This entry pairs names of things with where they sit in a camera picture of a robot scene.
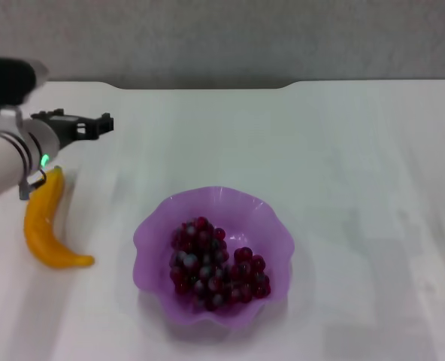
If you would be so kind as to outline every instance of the grape pile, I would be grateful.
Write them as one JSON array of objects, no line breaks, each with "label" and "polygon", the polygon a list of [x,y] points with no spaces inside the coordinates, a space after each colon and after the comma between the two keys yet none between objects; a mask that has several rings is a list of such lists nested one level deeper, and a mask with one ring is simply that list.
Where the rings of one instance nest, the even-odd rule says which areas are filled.
[{"label": "grape pile", "polygon": [[178,295],[192,294],[197,308],[215,311],[225,305],[248,303],[271,293],[265,260],[248,247],[238,248],[229,265],[226,232],[204,217],[183,223],[171,236],[174,252],[170,277]]}]

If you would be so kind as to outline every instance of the yellow plastic banana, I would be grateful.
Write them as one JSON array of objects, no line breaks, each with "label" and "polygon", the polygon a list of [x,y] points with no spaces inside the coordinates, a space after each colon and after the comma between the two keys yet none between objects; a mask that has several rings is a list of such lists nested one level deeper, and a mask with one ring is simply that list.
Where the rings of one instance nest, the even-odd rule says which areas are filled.
[{"label": "yellow plastic banana", "polygon": [[47,182],[32,192],[24,218],[24,234],[32,254],[53,268],[87,267],[94,257],[79,255],[61,244],[53,234],[52,223],[64,191],[60,167],[47,173]]}]

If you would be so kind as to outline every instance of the green led light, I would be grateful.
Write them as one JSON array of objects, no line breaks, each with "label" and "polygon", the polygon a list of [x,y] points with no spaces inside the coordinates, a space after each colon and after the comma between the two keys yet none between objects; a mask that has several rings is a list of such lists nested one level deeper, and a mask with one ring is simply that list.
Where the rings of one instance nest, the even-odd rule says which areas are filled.
[{"label": "green led light", "polygon": [[41,159],[41,167],[44,168],[45,165],[49,162],[50,157],[47,154],[44,154]]}]

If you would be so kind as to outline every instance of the wavy-rimmed bowl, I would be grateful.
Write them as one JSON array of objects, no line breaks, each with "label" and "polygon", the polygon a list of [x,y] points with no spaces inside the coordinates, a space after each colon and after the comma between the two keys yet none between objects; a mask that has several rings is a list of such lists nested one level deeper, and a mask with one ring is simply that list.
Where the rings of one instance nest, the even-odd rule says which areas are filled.
[{"label": "wavy-rimmed bowl", "polygon": [[[198,216],[224,228],[230,261],[234,250],[244,246],[265,258],[265,273],[271,279],[269,297],[209,312],[194,309],[189,297],[174,293],[169,278],[171,233],[183,221]],[[138,251],[133,272],[136,286],[157,296],[175,323],[212,320],[230,328],[245,326],[263,305],[285,299],[289,291],[289,263],[295,249],[291,235],[267,203],[237,190],[205,187],[165,199],[136,229],[134,244]]]}]

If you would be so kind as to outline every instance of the white tabletop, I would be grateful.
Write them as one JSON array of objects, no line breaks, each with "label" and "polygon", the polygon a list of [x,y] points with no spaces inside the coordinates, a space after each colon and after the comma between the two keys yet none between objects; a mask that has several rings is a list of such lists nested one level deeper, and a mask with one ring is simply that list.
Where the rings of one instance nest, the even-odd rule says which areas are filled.
[{"label": "white tabletop", "polygon": [[[1,196],[0,360],[445,360],[445,81],[49,83],[24,111],[55,108],[115,119],[54,162],[74,180],[58,234],[96,264],[38,264]],[[137,225],[210,185],[264,199],[296,242],[287,302],[238,331],[170,324],[132,282]]]}]

